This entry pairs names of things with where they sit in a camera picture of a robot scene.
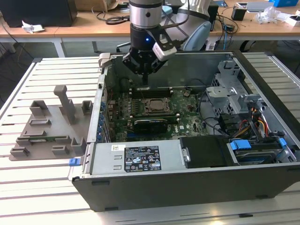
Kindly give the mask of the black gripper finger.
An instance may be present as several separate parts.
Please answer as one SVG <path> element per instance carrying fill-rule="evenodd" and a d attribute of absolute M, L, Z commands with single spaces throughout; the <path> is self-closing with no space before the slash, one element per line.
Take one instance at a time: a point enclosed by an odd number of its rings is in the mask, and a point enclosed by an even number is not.
<path fill-rule="evenodd" d="M 165 63 L 166 63 L 166 61 L 156 60 L 153 63 L 148 64 L 146 66 L 146 70 L 145 70 L 145 83 L 146 84 L 148 84 L 149 75 L 156 73 Z"/>
<path fill-rule="evenodd" d="M 145 62 L 142 55 L 127 53 L 123 56 L 122 62 L 134 74 L 141 78 L 142 84 L 145 84 Z"/>

